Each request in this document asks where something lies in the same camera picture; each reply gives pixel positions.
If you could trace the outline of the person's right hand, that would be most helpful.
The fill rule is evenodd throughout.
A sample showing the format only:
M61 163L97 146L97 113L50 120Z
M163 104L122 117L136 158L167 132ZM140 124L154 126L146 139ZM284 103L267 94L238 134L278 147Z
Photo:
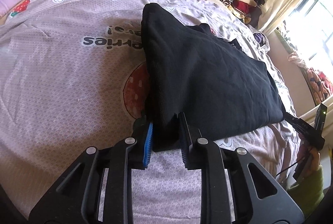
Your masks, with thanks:
M297 182L300 182L319 169L320 153L313 146L301 144L299 152L297 153L297 161L298 164L293 178Z

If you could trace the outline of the green sleeve forearm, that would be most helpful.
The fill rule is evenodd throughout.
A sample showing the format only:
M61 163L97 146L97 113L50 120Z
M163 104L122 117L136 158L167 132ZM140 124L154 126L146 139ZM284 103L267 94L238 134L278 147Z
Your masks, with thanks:
M307 218L324 198L322 165L319 165L311 175L304 177L300 183L295 182L287 189L287 193Z

